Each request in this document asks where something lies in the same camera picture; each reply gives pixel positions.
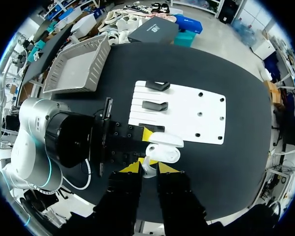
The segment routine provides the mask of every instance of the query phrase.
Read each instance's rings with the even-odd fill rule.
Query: white plate
[[[137,81],[134,88],[129,124],[165,126],[165,133],[184,141],[218,144],[224,142],[226,128],[226,98],[223,95],[179,85],[170,85],[164,92],[145,87]],[[143,101],[168,102],[162,112],[142,108]]]

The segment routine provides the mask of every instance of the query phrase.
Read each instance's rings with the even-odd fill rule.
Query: black table
[[[171,166],[184,170],[191,178],[192,189],[206,208],[207,220],[251,204],[265,170],[271,132],[269,94],[262,82],[241,67],[206,52],[174,45],[132,43],[112,46],[96,92],[58,94],[53,99],[67,103],[74,112],[92,115],[109,96],[114,99],[112,119],[128,122],[137,80],[169,81],[226,97],[224,144],[185,142],[180,160]],[[73,184],[85,185],[87,175],[79,165],[62,169]],[[94,175],[83,191],[65,185],[97,204],[106,190],[107,177],[113,170],[121,169],[105,165],[104,176]],[[143,180],[137,218],[162,222],[156,178]]]
[[[43,54],[40,59],[29,65],[23,78],[23,85],[45,72],[48,67],[51,66],[51,63],[57,55],[59,49],[70,36],[72,27],[73,25],[66,26],[45,44],[41,50]]]

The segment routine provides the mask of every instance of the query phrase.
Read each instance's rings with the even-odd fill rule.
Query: shoe
[[[152,13],[159,13],[161,9],[161,4],[160,3],[154,3],[152,4],[151,12]]]
[[[161,5],[160,13],[170,13],[169,6],[167,3]]]
[[[117,31],[103,32],[108,35],[109,45],[119,44],[119,33]]]
[[[105,19],[105,24],[113,24],[117,20],[119,20],[122,17],[122,14],[118,11],[110,11],[108,12],[106,19]]]
[[[116,25],[119,32],[124,30],[134,31],[139,26],[139,17],[135,15],[124,16],[117,21]]]
[[[130,16],[124,16],[120,20],[117,21],[116,25],[118,27],[118,31],[121,32],[123,30],[128,29],[128,21],[130,20]]]
[[[124,31],[119,33],[119,44],[129,43],[130,42],[128,40],[129,33],[130,32],[128,30],[124,30]]]
[[[134,31],[138,28],[139,18],[137,16],[132,16],[128,20],[128,30]]]
[[[135,13],[135,12],[139,12],[139,13],[143,13],[143,14],[151,14],[151,11],[149,11],[145,6],[125,6],[123,8],[123,10],[126,10],[128,13]]]

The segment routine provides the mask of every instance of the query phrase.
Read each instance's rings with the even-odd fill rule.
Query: gray basket
[[[43,93],[96,91],[110,52],[106,35],[99,35],[59,53],[46,78]]]

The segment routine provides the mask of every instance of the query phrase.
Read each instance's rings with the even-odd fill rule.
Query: white cabinet
[[[257,42],[251,47],[254,54],[265,60],[270,54],[275,52],[272,43],[266,39],[260,31],[257,31]]]

